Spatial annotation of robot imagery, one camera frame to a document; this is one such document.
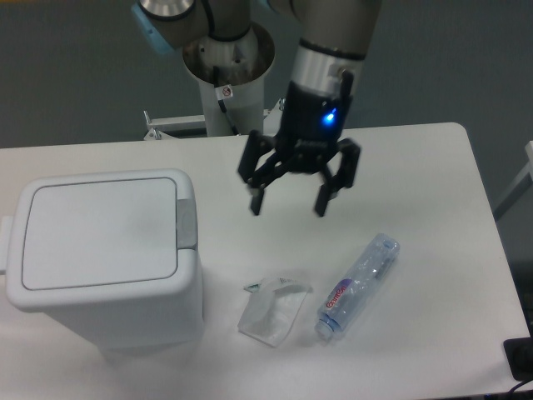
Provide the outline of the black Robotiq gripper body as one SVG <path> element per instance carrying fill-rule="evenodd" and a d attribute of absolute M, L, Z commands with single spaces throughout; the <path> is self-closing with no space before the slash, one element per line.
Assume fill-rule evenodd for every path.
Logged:
<path fill-rule="evenodd" d="M 341 154 L 339 174 L 354 173 L 354 142 L 340 136 L 353 96 L 341 91 L 337 97 L 308 92 L 290 82 L 280 128 L 275 135 L 279 168 L 289 173 L 313 174 Z"/>

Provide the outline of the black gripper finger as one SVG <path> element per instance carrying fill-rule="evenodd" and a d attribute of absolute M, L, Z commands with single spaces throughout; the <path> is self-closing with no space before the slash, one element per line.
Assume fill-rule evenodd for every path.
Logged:
<path fill-rule="evenodd" d="M 296 152 L 287 140 L 250 131 L 237 172 L 252 195 L 250 210 L 255 216 L 261 212 L 266 187 L 292 171 L 296 162 Z"/>
<path fill-rule="evenodd" d="M 332 155 L 341 154 L 341 162 L 335 175 L 327 165 L 330 159 L 323 156 L 317 158 L 319 170 L 323 184 L 320 186 L 316 198 L 314 211 L 318 217 L 323 217 L 326 213 L 328 203 L 335 198 L 342 188 L 351 188 L 355 181 L 356 169 L 361 155 L 361 148 L 356 142 L 349 138 L 342 139 L 336 144 Z"/>

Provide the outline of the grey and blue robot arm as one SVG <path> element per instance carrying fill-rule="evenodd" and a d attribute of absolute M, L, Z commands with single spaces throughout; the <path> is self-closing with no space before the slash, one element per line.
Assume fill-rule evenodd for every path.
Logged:
<path fill-rule="evenodd" d="M 246 135 L 238 172 L 259 213 L 267 187 L 286 173 L 320 174 L 315 211 L 356 176 L 360 147 L 341 133 L 372 34 L 378 1 L 270 1 L 302 25 L 291 79 L 274 135 L 263 132 L 263 82 L 274 61 L 268 31 L 248 1 L 136 1 L 132 14 L 158 53 L 182 51 L 201 89 L 213 136 Z"/>

